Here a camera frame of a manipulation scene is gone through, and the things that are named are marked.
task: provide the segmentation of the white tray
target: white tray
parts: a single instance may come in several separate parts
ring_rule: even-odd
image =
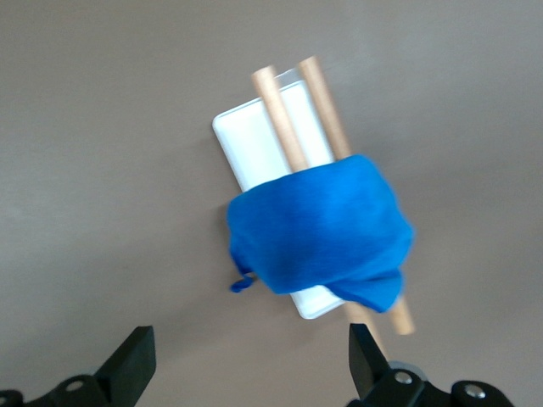
[[[332,152],[305,83],[296,81],[283,87],[281,92],[310,166],[332,163]],[[219,114],[213,119],[213,129],[242,191],[290,174],[260,99]],[[344,302],[323,286],[298,291],[291,296],[299,314],[308,320],[326,314]]]

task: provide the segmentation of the blue fabric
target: blue fabric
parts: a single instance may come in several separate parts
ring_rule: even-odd
[[[234,292],[251,285],[250,272],[277,294],[323,285],[377,312],[401,292],[413,230],[360,155],[261,184],[233,199],[227,221],[244,277]]]

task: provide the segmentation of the blue cloth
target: blue cloth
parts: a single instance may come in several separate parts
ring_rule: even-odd
[[[360,155],[261,184],[233,199],[227,221],[244,277],[234,292],[250,286],[250,272],[277,294],[323,285],[377,312],[401,292],[413,230]]]

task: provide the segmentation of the wooden stick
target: wooden stick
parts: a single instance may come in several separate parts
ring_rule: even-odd
[[[299,144],[292,120],[288,115],[287,107],[281,97],[276,76],[273,66],[267,66],[252,75],[253,84],[264,102],[266,112],[283,147],[290,169],[293,172],[306,170],[309,165],[305,159],[304,150]]]
[[[309,164],[305,159],[304,150],[301,148],[296,130],[292,125],[287,108],[281,97],[280,86],[276,78],[275,70],[272,66],[256,71],[252,75],[253,84],[259,96],[262,98],[266,107],[266,112],[273,124],[277,138],[283,147],[288,164],[293,172],[306,170]],[[346,302],[344,311],[350,323],[366,324],[375,342],[384,352],[384,346],[381,342],[377,328],[373,323],[370,313],[358,303]]]
[[[345,134],[338,110],[328,89],[318,58],[312,56],[298,64],[298,70],[309,88],[316,112],[336,159],[353,155],[349,139]]]
[[[298,64],[299,72],[309,88],[316,112],[326,132],[328,142],[336,159],[344,159],[352,155],[349,139],[345,135],[338,110],[333,102],[332,93],[328,89],[321,65],[316,56],[303,60]],[[409,335],[415,331],[415,325],[407,302],[399,297],[389,311],[390,319],[399,335]]]

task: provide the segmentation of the metal bolt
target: metal bolt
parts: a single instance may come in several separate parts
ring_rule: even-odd
[[[404,371],[399,371],[398,373],[396,373],[394,375],[394,379],[396,379],[396,381],[401,384],[413,383],[413,378],[409,376],[407,373],[405,373]]]
[[[82,387],[83,387],[83,382],[81,380],[76,380],[75,382],[72,382],[68,386],[66,386],[66,391],[74,392],[75,390],[78,390]]]
[[[471,396],[474,399],[484,399],[486,397],[484,390],[474,384],[468,384],[464,390],[466,390],[468,396]]]

